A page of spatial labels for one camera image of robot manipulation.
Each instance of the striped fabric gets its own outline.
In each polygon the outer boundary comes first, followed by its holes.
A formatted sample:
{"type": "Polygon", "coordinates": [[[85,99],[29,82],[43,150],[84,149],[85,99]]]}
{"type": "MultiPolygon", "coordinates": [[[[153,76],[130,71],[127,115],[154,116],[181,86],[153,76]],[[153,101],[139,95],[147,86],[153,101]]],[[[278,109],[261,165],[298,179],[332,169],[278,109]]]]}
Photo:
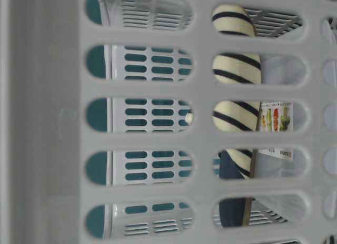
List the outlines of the striped fabric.
{"type": "MultiPolygon", "coordinates": [[[[255,36],[254,27],[245,10],[235,5],[221,5],[214,10],[213,25],[223,34],[255,36]]],[[[260,57],[256,54],[223,53],[216,56],[213,71],[223,84],[260,84],[260,57]]],[[[224,132],[256,131],[260,102],[222,101],[214,108],[213,121],[224,132]]],[[[186,115],[186,122],[193,113],[186,115]]],[[[220,153],[222,179],[249,179],[252,151],[227,149],[220,153]]],[[[220,202],[220,220],[223,227],[243,225],[246,199],[227,199],[220,202]]]]}

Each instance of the printed label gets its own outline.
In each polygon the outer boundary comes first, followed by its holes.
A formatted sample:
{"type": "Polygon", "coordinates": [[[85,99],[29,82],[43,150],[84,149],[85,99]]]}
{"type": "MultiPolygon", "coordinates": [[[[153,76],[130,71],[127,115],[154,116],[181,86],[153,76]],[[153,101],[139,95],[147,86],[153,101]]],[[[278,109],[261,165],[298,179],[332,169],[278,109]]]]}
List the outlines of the printed label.
{"type": "MultiPolygon", "coordinates": [[[[269,133],[293,131],[293,103],[261,102],[260,131],[269,133]]],[[[261,148],[259,153],[285,160],[293,159],[293,150],[288,148],[261,148]]]]}

